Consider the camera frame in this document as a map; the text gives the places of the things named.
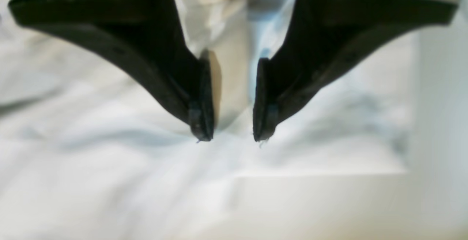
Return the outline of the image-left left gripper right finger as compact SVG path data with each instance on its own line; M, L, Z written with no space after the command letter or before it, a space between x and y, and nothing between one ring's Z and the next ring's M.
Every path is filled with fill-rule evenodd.
M322 88L391 40L451 23L459 0L295 0L284 42L261 58L253 137L273 136Z

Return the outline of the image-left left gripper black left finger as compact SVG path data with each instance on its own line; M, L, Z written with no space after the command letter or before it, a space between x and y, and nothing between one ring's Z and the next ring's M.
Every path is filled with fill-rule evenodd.
M119 67L209 142L214 105L208 52L185 43L174 0L10 0L17 24L75 44Z

